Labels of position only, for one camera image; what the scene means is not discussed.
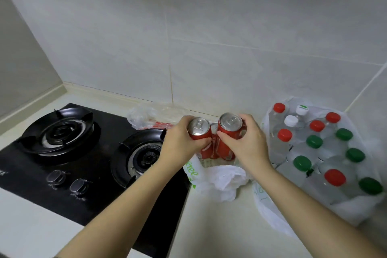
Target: red can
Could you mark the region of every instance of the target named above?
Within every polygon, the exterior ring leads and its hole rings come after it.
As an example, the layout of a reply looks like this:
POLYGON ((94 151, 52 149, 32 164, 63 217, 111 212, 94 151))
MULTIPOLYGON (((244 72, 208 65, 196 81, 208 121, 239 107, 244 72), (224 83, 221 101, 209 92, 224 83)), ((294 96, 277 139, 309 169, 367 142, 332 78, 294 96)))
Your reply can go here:
MULTIPOLYGON (((216 140, 218 139, 216 132, 217 132, 217 123, 212 123, 211 124, 212 147, 216 146, 216 140)), ((219 158, 218 154, 216 153, 215 149, 213 149, 213 150, 214 150, 214 152, 211 155, 211 159, 218 159, 219 158)))
MULTIPOLYGON (((218 131, 221 131, 231 138, 240 139, 243 136, 244 129, 242 128, 243 121, 239 115, 232 113, 224 113, 218 121, 218 131)), ((235 158, 234 152, 222 142, 218 137, 216 142, 216 153, 224 160, 233 160, 235 158)))
MULTIPOLYGON (((212 138, 210 122, 205 118, 194 118, 188 124, 188 133, 193 140, 199 140, 203 138, 212 138)), ((214 146, 210 142, 206 147, 196 153, 196 156, 200 159, 211 158, 214 153, 214 146)))

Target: forearm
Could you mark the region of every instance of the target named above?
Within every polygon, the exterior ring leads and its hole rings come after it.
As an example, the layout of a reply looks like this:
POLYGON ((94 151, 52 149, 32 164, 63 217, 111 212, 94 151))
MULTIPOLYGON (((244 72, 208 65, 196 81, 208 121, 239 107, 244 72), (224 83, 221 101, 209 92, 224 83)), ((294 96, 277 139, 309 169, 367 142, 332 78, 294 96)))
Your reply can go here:
POLYGON ((125 258, 162 189, 177 172, 160 158, 142 177, 80 231, 60 258, 125 258))
POLYGON ((386 257, 366 237, 272 168, 253 176, 314 258, 386 257))

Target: plastic bag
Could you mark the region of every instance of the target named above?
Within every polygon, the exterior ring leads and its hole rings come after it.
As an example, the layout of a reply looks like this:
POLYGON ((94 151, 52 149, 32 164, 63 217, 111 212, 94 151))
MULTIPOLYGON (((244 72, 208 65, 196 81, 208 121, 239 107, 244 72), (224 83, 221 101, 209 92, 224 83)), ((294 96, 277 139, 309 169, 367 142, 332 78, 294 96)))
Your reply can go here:
MULTIPOLYGON (((309 108, 309 112, 305 119, 306 122, 317 118, 323 118, 328 112, 331 111, 340 114, 341 120, 337 124, 338 128, 346 128, 353 133, 353 138, 348 142, 348 146, 350 148, 358 148, 366 154, 366 159, 361 162, 361 165, 357 166, 357 174, 362 176, 369 176, 380 181, 380 176, 375 166, 373 165, 370 153, 368 153, 366 147, 364 146, 356 127, 345 113, 334 110, 332 108, 318 107, 311 102, 296 97, 288 98, 287 100, 282 101, 282 103, 289 107, 290 113, 295 112, 298 105, 306 105, 309 108)), ((272 108, 268 110, 261 122, 261 128, 265 132, 267 138, 269 135, 268 114, 271 110, 272 108)), ((262 217, 264 217, 264 219, 272 226, 272 228, 281 231, 288 236, 296 237, 295 233, 286 222, 278 208, 257 182, 253 183, 253 195, 258 211, 261 213, 262 217)), ((363 220, 371 216, 375 206, 379 204, 384 199, 384 197, 385 193, 381 193, 377 196, 358 196, 346 202, 330 205, 328 208, 335 212, 342 219, 348 221, 353 226, 358 226, 363 220)))
POLYGON ((245 170, 236 165, 204 168, 196 155, 183 167, 193 187, 215 202, 233 201, 236 189, 249 181, 245 170))
POLYGON ((129 110, 128 122, 135 129, 169 129, 184 115, 193 115, 192 112, 181 106, 168 103, 139 103, 129 110))

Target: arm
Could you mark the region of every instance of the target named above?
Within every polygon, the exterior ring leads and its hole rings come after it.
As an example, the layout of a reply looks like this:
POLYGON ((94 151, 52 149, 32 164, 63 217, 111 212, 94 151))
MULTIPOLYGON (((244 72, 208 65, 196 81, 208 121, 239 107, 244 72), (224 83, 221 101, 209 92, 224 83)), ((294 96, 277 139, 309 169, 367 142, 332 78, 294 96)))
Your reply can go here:
POLYGON ((270 164, 266 137, 254 118, 240 116, 247 124, 245 136, 235 140, 218 132, 219 137, 265 189, 314 258, 387 257, 356 228, 279 174, 270 164))
POLYGON ((58 254, 59 258, 125 258, 162 189, 211 138, 192 140, 184 116, 168 130, 160 157, 142 177, 96 216, 58 254))

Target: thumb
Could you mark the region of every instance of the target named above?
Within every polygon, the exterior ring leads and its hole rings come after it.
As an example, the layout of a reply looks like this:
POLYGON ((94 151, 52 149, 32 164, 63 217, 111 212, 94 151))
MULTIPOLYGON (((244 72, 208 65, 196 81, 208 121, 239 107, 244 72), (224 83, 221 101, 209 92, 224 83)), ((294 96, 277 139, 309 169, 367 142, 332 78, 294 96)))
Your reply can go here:
POLYGON ((231 150, 233 149, 237 140, 235 140, 234 138, 231 138, 229 135, 227 135, 221 131, 218 131, 217 135, 223 141, 223 143, 225 143, 227 146, 229 146, 231 148, 231 150))
POLYGON ((197 150, 206 147, 211 142, 212 142, 212 138, 203 138, 203 139, 194 141, 195 147, 197 150))

